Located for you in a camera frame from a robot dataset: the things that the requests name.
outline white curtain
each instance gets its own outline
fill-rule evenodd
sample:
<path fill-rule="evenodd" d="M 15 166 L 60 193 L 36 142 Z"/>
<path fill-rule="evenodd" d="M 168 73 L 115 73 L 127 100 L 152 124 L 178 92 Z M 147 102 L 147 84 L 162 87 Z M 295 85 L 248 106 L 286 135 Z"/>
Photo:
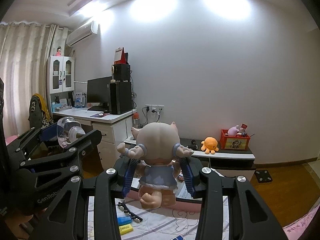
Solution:
<path fill-rule="evenodd" d="M 68 29 L 57 25 L 0 24 L 0 77 L 4 82 L 4 135 L 29 130 L 29 103 L 39 93 L 46 100 L 47 58 L 64 44 Z"/>

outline plastic bottle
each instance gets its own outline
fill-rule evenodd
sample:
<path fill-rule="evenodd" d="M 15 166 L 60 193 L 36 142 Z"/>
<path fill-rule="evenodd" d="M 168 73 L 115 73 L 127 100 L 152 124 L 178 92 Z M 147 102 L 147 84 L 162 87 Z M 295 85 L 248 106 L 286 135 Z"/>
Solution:
<path fill-rule="evenodd" d="M 134 113 L 133 114 L 133 127 L 134 128 L 141 128 L 141 124 L 140 124 L 140 119 L 139 119 L 139 114 L 138 113 Z"/>

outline person's hand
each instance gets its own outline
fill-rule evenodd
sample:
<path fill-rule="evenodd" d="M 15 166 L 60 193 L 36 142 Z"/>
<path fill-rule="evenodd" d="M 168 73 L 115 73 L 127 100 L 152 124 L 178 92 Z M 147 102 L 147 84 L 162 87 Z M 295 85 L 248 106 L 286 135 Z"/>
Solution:
<path fill-rule="evenodd" d="M 5 223 L 16 238 L 28 239 L 29 234 L 20 227 L 20 224 L 28 222 L 32 217 L 33 215 L 25 216 L 20 211 L 15 211 L 6 218 Z"/>

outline white desk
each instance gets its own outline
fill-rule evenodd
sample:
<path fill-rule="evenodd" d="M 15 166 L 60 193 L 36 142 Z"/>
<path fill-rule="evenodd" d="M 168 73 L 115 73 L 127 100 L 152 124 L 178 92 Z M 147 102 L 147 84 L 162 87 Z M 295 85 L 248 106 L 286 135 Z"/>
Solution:
<path fill-rule="evenodd" d="M 101 111 L 88 111 L 88 108 L 72 108 L 53 112 L 56 116 L 73 117 L 82 125 L 87 125 L 93 129 L 97 129 L 102 133 L 101 142 L 98 144 L 101 165 L 104 170 L 113 168 L 120 154 L 117 151 L 117 146 L 122 143 L 128 136 L 131 135 L 132 113 L 137 110 L 132 110 L 124 114 L 109 114 L 104 117 L 90 117 Z"/>
<path fill-rule="evenodd" d="M 53 112 L 52 114 L 60 115 L 60 116 L 71 116 L 76 119 L 87 120 L 92 122 L 104 122 L 104 123 L 115 123 L 119 120 L 122 120 L 128 116 L 131 116 L 133 113 L 137 112 L 137 110 L 133 109 L 132 111 L 128 111 L 124 114 L 109 114 L 104 117 L 90 117 L 94 114 L 101 113 L 101 111 L 88 111 L 88 108 L 72 108 L 67 110 L 62 110 L 59 112 Z"/>

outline toy figure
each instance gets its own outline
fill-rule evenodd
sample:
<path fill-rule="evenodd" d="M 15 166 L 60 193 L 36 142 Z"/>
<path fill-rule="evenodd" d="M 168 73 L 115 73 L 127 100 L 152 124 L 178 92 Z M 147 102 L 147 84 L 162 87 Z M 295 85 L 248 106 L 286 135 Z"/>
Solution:
<path fill-rule="evenodd" d="M 204 141 L 201 142 L 203 144 L 203 146 L 201 147 L 202 151 L 205 151 L 205 154 L 209 154 L 211 152 L 211 154 L 215 154 L 219 148 L 218 146 L 218 142 L 215 138 L 213 137 L 207 137 Z"/>
<path fill-rule="evenodd" d="M 61 56 L 61 46 L 57 48 L 56 56 Z"/>
<path fill-rule="evenodd" d="M 228 130 L 228 135 L 229 136 L 236 136 L 236 134 L 239 132 L 239 129 L 238 129 L 239 125 L 236 125 L 234 127 L 231 127 L 229 130 Z"/>
<path fill-rule="evenodd" d="M 154 209 L 175 205 L 173 193 L 177 189 L 176 178 L 180 173 L 179 158 L 189 157 L 193 150 L 180 144 L 178 129 L 173 122 L 153 122 L 142 129 L 131 129 L 137 145 L 132 149 L 125 148 L 124 143 L 117 147 L 118 152 L 131 159 L 144 160 L 137 165 L 136 174 L 141 176 L 139 198 L 142 208 Z"/>

